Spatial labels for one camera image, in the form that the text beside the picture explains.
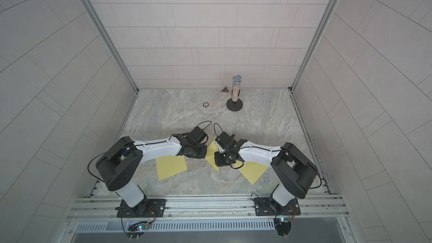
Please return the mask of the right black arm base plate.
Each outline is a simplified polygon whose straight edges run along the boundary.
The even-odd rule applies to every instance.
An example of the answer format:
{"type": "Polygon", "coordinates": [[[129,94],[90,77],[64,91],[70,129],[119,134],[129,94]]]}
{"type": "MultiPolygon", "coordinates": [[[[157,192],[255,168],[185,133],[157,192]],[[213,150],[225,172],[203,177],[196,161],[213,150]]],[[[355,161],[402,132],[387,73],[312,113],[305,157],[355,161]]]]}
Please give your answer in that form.
{"type": "Polygon", "coordinates": [[[285,206],[273,198],[254,198],[256,216],[300,216],[301,211],[297,198],[291,199],[285,206]]]}

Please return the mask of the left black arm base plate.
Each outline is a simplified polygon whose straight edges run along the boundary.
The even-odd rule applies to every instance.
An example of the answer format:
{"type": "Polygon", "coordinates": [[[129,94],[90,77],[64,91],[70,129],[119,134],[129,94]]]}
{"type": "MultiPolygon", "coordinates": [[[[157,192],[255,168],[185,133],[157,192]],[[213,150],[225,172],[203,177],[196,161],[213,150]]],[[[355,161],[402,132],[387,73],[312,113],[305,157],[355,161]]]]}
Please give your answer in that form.
{"type": "Polygon", "coordinates": [[[135,207],[130,207],[124,200],[116,207],[118,218],[154,218],[164,214],[166,199],[147,199],[139,202],[135,207]]]}

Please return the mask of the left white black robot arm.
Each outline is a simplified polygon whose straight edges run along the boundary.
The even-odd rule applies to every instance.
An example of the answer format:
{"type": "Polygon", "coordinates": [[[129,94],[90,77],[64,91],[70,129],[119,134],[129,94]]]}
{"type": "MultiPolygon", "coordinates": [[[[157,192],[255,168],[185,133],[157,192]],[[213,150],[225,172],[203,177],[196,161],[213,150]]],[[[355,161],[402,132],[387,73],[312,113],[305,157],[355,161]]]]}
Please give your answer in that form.
{"type": "Polygon", "coordinates": [[[199,128],[152,141],[134,141],[125,136],[108,151],[97,156],[95,167],[109,191],[116,192],[129,208],[145,200],[144,192],[132,181],[138,166],[167,156],[203,159],[208,135],[199,128]]]}

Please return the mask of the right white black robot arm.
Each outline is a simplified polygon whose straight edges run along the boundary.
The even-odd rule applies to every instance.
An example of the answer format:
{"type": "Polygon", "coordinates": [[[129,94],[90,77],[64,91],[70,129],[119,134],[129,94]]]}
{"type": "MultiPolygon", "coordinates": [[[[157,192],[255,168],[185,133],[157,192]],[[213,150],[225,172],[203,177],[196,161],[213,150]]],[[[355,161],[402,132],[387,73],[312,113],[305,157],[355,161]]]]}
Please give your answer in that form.
{"type": "Polygon", "coordinates": [[[295,198],[304,199],[315,178],[317,167],[292,143],[280,147],[257,145],[248,140],[236,141],[233,137],[216,138],[218,151],[215,152],[216,166],[232,166],[258,163],[274,170],[280,184],[271,194],[274,207],[285,207],[295,198]]]}

